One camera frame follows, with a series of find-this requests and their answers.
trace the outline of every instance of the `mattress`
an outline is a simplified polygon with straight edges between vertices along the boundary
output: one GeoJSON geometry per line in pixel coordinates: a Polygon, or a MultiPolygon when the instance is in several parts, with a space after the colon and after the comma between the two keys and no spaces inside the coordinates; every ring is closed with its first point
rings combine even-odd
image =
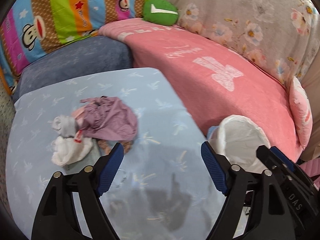
{"type": "MultiPolygon", "coordinates": [[[[118,96],[137,115],[138,135],[100,201],[120,239],[205,240],[225,197],[200,154],[205,141],[160,71],[126,69],[74,78],[23,95],[15,104],[6,183],[14,221],[30,239],[42,194],[55,171],[52,120],[90,97],[118,96]]],[[[92,158],[82,167],[95,162],[92,158]]],[[[90,236],[74,194],[82,232],[90,236]]],[[[244,229],[240,223],[238,232],[244,229]]]]}

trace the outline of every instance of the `white cloth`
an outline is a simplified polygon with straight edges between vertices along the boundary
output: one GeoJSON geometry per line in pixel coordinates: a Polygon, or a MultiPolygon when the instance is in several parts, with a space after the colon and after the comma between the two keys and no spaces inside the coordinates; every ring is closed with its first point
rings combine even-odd
{"type": "Polygon", "coordinates": [[[64,138],[73,137],[77,132],[76,120],[64,115],[60,115],[53,120],[52,128],[64,138]]]}
{"type": "Polygon", "coordinates": [[[52,162],[63,167],[82,160],[92,148],[92,138],[63,138],[59,136],[54,143],[52,162]]]}

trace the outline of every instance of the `pink blanket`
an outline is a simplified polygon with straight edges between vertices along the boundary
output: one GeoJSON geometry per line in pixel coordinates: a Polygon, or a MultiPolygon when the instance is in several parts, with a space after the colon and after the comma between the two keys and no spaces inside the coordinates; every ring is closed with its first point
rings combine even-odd
{"type": "Polygon", "coordinates": [[[237,53],[176,26],[139,18],[109,23],[99,34],[126,43],[135,67],[159,69],[204,134],[229,115],[244,115],[265,131],[271,145],[293,161],[299,158],[302,148],[286,91],[237,53]]]}

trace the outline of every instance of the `green plush toy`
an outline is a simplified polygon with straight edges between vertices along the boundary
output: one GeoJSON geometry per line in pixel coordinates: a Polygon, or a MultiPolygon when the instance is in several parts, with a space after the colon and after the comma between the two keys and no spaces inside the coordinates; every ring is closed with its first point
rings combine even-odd
{"type": "Polygon", "coordinates": [[[178,10],[166,0],[148,0],[143,7],[143,20],[164,26],[174,25],[178,10]]]}

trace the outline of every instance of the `red star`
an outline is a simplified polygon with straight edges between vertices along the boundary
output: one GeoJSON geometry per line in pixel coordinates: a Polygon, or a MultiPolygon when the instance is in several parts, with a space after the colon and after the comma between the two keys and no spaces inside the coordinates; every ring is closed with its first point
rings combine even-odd
{"type": "Polygon", "coordinates": [[[81,9],[83,6],[83,3],[79,1],[78,3],[75,4],[75,6],[76,6],[76,10],[81,9]]]}

